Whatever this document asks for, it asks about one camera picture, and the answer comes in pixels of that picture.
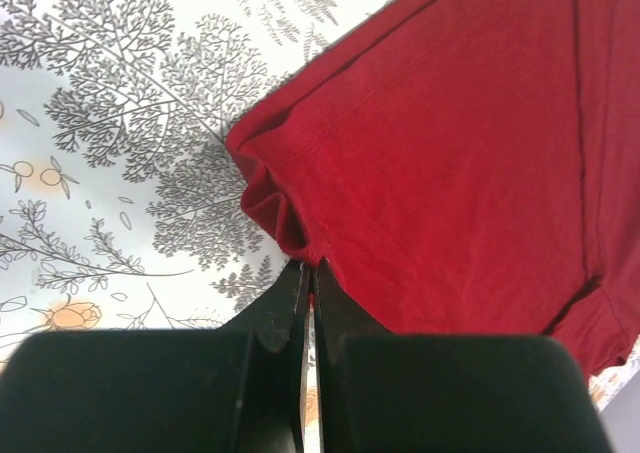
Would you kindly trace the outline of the red t shirt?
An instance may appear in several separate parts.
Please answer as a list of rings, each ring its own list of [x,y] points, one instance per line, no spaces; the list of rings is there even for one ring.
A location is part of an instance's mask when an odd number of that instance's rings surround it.
[[[639,0],[396,0],[257,104],[244,212],[396,333],[639,335]]]

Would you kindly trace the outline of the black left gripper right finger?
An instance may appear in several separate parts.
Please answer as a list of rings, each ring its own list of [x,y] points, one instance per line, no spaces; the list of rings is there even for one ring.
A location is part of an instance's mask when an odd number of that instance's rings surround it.
[[[314,273],[325,452],[607,452],[569,353],[541,336],[395,335]]]

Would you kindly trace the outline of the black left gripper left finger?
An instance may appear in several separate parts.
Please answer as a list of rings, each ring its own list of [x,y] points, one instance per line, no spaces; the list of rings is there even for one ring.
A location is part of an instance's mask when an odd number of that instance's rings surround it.
[[[40,333],[1,376],[5,452],[300,452],[310,270],[217,329]]]

